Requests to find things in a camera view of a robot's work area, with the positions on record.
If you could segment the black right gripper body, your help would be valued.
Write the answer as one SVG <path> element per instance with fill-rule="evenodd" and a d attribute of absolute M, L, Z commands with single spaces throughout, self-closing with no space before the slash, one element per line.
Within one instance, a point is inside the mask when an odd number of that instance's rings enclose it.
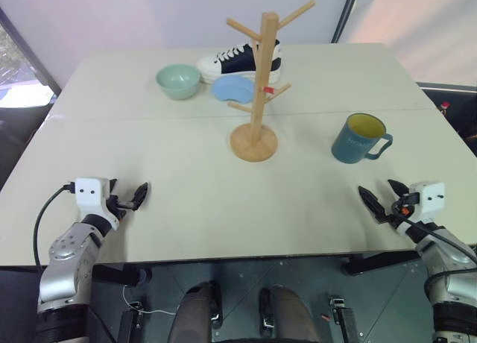
<path fill-rule="evenodd" d="M 420 217 L 417 213 L 419 204 L 419 193 L 399 195 L 398 199 L 391 205 L 391 224 L 401 224 L 405 220 L 419 222 Z"/>

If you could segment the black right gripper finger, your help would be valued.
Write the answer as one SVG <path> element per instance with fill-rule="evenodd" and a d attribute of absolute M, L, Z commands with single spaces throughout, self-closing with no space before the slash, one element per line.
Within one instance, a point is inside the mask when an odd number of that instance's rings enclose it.
<path fill-rule="evenodd" d="M 392 179 L 388 179 L 388 183 L 399 198 L 404 198 L 409 195 L 409 188 L 404 183 Z"/>
<path fill-rule="evenodd" d="M 373 214 L 373 217 L 379 224 L 392 223 L 393 215 L 387 215 L 385 208 L 379 203 L 377 197 L 363 186 L 358 186 L 358 193 L 364 205 Z"/>

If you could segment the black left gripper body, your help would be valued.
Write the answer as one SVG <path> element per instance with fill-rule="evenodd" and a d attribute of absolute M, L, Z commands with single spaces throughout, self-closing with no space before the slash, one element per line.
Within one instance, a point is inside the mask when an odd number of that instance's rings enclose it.
<path fill-rule="evenodd" d="M 132 201 L 120 201 L 117 195 L 111 195 L 106 200 L 106 206 L 118 220 L 122 220 L 128 210 L 134 211 L 134 203 Z"/>

